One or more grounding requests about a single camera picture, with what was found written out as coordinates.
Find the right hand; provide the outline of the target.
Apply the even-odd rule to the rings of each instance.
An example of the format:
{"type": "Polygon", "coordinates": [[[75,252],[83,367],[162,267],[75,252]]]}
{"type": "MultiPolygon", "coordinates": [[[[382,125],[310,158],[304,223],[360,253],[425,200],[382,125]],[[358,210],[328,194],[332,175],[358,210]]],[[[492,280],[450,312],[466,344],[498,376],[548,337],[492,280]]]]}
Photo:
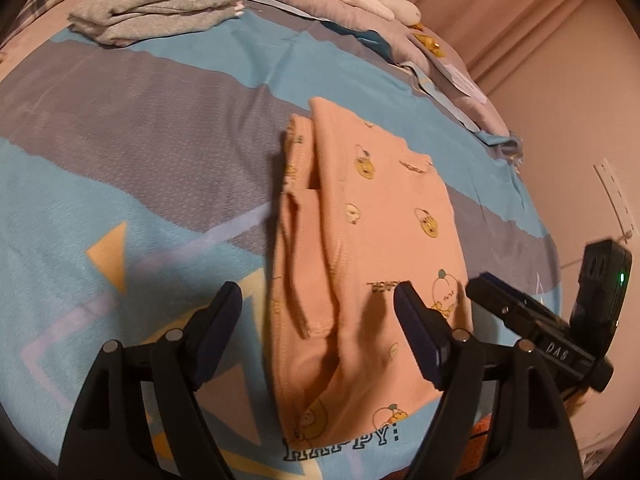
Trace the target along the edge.
{"type": "Polygon", "coordinates": [[[591,388],[582,388],[575,392],[568,392],[563,400],[565,411],[569,418],[573,418],[580,411],[580,409],[589,401],[592,397],[593,391],[591,388]]]}

